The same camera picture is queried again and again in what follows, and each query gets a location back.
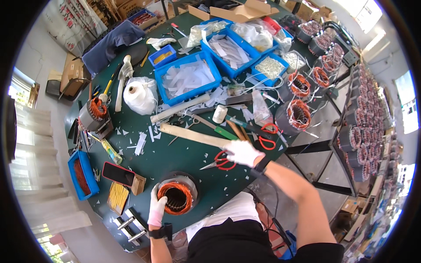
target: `wooden handle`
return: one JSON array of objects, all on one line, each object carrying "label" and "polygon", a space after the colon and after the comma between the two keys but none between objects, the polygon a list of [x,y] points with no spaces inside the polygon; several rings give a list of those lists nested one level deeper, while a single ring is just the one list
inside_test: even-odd
[{"label": "wooden handle", "polygon": [[240,126],[242,133],[244,134],[244,137],[246,138],[247,141],[249,141],[251,143],[251,145],[253,145],[253,143],[250,140],[250,137],[247,135],[247,132],[245,132],[245,129],[243,126]]},{"label": "wooden handle", "polygon": [[232,130],[235,132],[235,134],[240,138],[241,141],[245,141],[244,135],[241,133],[241,131],[238,129],[237,125],[233,123],[232,121],[226,120],[229,126],[231,126]]},{"label": "wooden handle", "polygon": [[178,136],[180,138],[188,139],[191,141],[196,141],[199,143],[212,145],[219,148],[223,148],[225,145],[231,142],[230,140],[227,140],[227,139],[222,139],[222,138],[198,133],[198,132],[184,129],[178,126],[173,126],[168,123],[161,123],[161,132],[168,133],[168,134]]},{"label": "wooden handle", "polygon": [[89,82],[89,100],[88,101],[91,101],[91,99],[92,99],[92,82]]}]

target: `yellow wire bundle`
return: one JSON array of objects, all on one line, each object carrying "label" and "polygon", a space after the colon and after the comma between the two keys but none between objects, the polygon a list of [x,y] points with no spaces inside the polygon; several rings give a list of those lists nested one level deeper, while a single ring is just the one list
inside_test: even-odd
[{"label": "yellow wire bundle", "polygon": [[112,182],[109,189],[108,196],[108,205],[113,209],[117,214],[121,215],[123,213],[123,208],[126,203],[129,191],[119,183]]}]

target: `wristwatch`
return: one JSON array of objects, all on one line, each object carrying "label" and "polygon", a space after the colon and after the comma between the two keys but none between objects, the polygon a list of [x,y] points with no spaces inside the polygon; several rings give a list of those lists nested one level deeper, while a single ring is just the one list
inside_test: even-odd
[{"label": "wristwatch", "polygon": [[173,225],[171,223],[164,223],[164,226],[161,226],[160,229],[151,230],[148,232],[150,237],[155,239],[160,239],[167,237],[168,241],[173,240]]},{"label": "wristwatch", "polygon": [[256,166],[255,166],[253,169],[251,169],[251,170],[250,170],[250,175],[251,175],[251,176],[254,176],[254,177],[256,177],[256,178],[267,178],[267,177],[264,175],[264,172],[265,172],[265,170],[266,170],[266,166],[267,166],[267,164],[268,164],[270,161],[271,161],[271,160],[270,160],[268,157],[264,156],[264,157],[262,158],[262,160],[260,160],[260,162],[259,162],[258,164],[256,164]]}]

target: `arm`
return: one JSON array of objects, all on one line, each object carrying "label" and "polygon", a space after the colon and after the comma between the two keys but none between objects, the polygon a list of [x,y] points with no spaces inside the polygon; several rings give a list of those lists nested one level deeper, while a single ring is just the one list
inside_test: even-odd
[{"label": "arm", "polygon": [[[255,167],[265,156],[247,141],[231,141],[227,159]],[[336,243],[319,193],[304,178],[284,166],[269,162],[265,175],[298,205],[297,248],[313,243]]]},{"label": "arm", "polygon": [[[257,157],[256,165],[263,157]],[[294,171],[269,162],[265,175],[298,205],[297,248],[313,243],[336,243],[319,192]]]},{"label": "arm", "polygon": [[[167,203],[167,197],[162,197],[158,201],[159,183],[151,191],[151,206],[149,209],[149,231],[158,230],[162,226],[162,217],[164,216],[164,208]],[[163,238],[154,239],[151,237],[151,260],[152,263],[172,263],[170,251]]]}]

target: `small wooden block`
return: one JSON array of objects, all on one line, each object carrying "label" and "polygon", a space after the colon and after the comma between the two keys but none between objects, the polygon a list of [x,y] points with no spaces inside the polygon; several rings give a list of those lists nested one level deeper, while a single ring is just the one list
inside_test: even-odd
[{"label": "small wooden block", "polygon": [[138,195],[143,193],[143,189],[145,188],[146,178],[142,177],[138,174],[134,175],[133,184],[132,184],[132,192],[134,195]]}]

